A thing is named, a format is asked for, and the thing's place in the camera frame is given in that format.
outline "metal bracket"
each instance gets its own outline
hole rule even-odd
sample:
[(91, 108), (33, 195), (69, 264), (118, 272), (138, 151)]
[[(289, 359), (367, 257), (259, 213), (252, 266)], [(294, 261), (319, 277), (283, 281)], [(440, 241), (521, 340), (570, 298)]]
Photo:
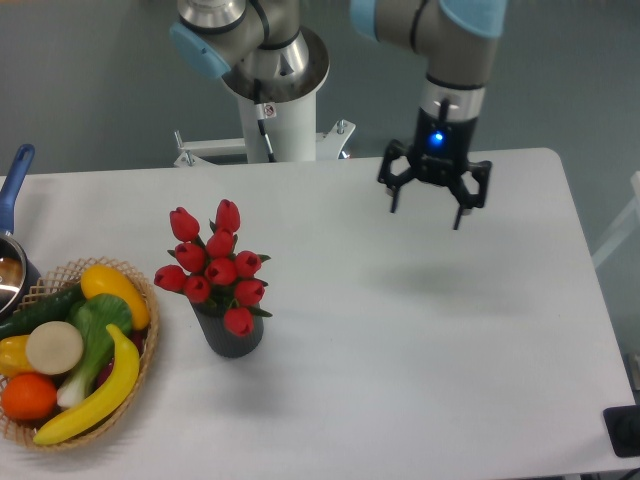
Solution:
[[(355, 130), (354, 123), (340, 120), (329, 132), (318, 133), (316, 136), (316, 160), (348, 158), (349, 155), (345, 153), (344, 148)], [(212, 166), (215, 164), (203, 160), (202, 157), (222, 157), (247, 153), (243, 138), (183, 143), (179, 131), (174, 132), (174, 135), (180, 153), (178, 159), (173, 163), (176, 167)]]

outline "wicker basket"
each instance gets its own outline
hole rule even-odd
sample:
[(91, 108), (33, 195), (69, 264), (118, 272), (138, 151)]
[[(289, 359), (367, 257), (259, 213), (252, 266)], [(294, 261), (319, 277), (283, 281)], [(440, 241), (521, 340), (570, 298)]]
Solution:
[[(3, 432), (4, 437), (30, 450), (49, 452), (69, 450), (81, 445), (86, 445), (109, 430), (109, 428), (111, 428), (120, 419), (127, 408), (129, 408), (129, 405), (131, 405), (131, 402), (138, 393), (140, 386), (144, 382), (149, 369), (149, 364), (151, 363), (151, 359), (153, 358), (153, 354), (156, 350), (156, 346), (158, 344), (159, 320), (158, 301), (153, 290), (153, 285), (151, 285), (140, 272), (127, 262), (111, 260), (104, 257), (97, 260), (90, 258), (87, 260), (81, 259), (75, 262), (69, 262), (65, 267), (58, 267), (54, 271), (48, 272), (43, 278), (40, 278), (38, 283), (31, 287), (29, 294), (23, 298), (18, 309), (37, 302), (43, 296), (64, 289), (74, 283), (78, 283), (82, 272), (95, 264), (108, 265), (124, 273), (142, 294), (147, 303), (151, 320), (149, 322), (144, 350), (140, 357), (140, 374), (138, 376), (138, 380), (136, 381), (129, 396), (109, 417), (107, 417), (106, 420), (98, 424), (98, 426), (93, 429), (56, 445), (40, 446), (34, 444), (33, 437), (36, 434), (37, 429), (32, 426), (14, 422), (4, 414), (4, 411), (0, 407), (0, 430)], [(0, 375), (0, 395), (2, 394), (2, 391), (4, 391), (7, 382), (8, 379)]]

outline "saucepan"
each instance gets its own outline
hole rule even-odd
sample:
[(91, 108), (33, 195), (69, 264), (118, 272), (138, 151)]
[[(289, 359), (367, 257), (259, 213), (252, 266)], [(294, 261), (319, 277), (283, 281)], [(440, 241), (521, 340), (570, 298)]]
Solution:
[(9, 317), (22, 297), (35, 285), (40, 273), (12, 237), (18, 192), (35, 154), (33, 145), (22, 145), (0, 190), (0, 321)]

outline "white table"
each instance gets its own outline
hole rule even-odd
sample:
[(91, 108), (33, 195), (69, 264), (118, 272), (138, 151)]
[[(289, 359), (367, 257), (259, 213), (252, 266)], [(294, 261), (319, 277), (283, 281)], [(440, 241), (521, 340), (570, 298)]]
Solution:
[(169, 211), (206, 228), (240, 207), (240, 249), (268, 253), (274, 313), (249, 356), (214, 354), (187, 301), (159, 291), (161, 342), (124, 420), (57, 455), (0, 442), (2, 478), (425, 479), (637, 467), (602, 410), (628, 385), (560, 159), (494, 161), (485, 209), (451, 229), (446, 190), (398, 213), (379, 161), (33, 175), (16, 238), (41, 270), (90, 256), (153, 277)]

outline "blue pan handle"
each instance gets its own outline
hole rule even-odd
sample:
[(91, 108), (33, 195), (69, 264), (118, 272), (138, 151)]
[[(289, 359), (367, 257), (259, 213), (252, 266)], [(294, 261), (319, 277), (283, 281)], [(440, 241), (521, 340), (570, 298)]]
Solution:
[(33, 145), (24, 144), (16, 153), (11, 164), (9, 174), (0, 190), (0, 233), (13, 233), (13, 212), (16, 205), (16, 198), (22, 186), (22, 181), (27, 175), (31, 160), (36, 153)]

